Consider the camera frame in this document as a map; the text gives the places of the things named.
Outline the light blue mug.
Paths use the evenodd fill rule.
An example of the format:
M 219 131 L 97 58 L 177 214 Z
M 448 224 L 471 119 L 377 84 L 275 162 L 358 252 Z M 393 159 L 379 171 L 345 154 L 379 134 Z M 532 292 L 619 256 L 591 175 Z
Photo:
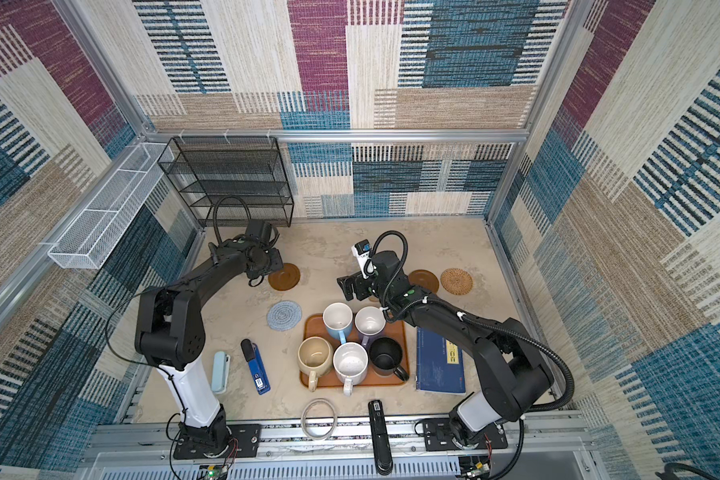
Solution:
M 332 303 L 325 308 L 322 318 L 328 334 L 345 344 L 353 328 L 354 314 L 350 306 L 341 302 Z

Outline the purple mug white inside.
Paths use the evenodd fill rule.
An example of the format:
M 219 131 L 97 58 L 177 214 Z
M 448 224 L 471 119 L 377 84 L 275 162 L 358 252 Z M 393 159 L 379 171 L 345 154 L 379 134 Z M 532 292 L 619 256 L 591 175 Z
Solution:
M 366 350 L 383 334 L 387 325 L 383 311 L 375 306 L 361 308 L 355 314 L 354 323 L 359 335 L 358 342 Z

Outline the blue woven round coaster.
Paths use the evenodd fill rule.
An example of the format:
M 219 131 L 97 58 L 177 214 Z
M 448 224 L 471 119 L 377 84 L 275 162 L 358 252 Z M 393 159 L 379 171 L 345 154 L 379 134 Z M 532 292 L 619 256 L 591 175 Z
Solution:
M 280 301 L 269 309 L 266 319 L 272 330 L 288 331 L 302 320 L 302 309 L 294 301 Z

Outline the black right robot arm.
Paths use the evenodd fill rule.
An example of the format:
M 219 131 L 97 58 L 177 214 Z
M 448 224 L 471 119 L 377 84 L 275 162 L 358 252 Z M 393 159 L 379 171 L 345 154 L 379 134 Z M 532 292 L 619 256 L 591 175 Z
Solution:
M 388 230 L 373 244 L 362 240 L 351 253 L 360 270 L 337 279 L 347 300 L 374 296 L 387 322 L 404 321 L 433 332 L 472 358 L 480 390 L 449 413 L 458 447 L 475 446 L 491 424 L 557 410 L 572 400 L 570 368 L 550 347 L 531 338 L 520 321 L 482 318 L 412 284 L 403 270 L 408 242 L 401 232 Z

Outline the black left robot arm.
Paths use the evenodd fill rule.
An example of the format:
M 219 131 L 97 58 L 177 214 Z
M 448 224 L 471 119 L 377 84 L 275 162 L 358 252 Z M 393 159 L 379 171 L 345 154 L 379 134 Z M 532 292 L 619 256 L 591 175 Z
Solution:
M 223 240 L 218 210 L 229 199 L 238 201 L 247 217 L 244 233 Z M 257 287 L 283 261 L 276 242 L 279 231 L 266 220 L 254 219 L 245 200 L 223 196 L 212 207 L 216 237 L 210 258 L 172 284 L 149 287 L 139 300 L 134 339 L 143 365 L 156 369 L 178 402 L 180 421 L 175 441 L 201 457 L 218 458 L 230 449 L 232 433 L 223 405 L 212 392 L 201 355 L 206 343 L 204 305 L 229 281 L 244 274 Z

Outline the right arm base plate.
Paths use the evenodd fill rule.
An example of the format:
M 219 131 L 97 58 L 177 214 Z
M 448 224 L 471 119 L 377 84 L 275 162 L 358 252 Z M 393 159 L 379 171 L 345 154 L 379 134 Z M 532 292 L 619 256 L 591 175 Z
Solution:
M 449 418 L 424 418 L 414 424 L 414 432 L 422 437 L 427 451 L 507 449 L 508 440 L 496 424 L 489 424 L 464 441 L 458 440 Z

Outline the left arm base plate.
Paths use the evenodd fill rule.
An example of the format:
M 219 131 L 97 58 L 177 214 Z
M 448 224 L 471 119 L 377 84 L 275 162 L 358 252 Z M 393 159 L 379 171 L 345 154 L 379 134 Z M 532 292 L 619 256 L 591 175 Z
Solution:
M 259 448 L 261 424 L 195 428 L 183 424 L 173 448 L 174 460 L 253 458 Z

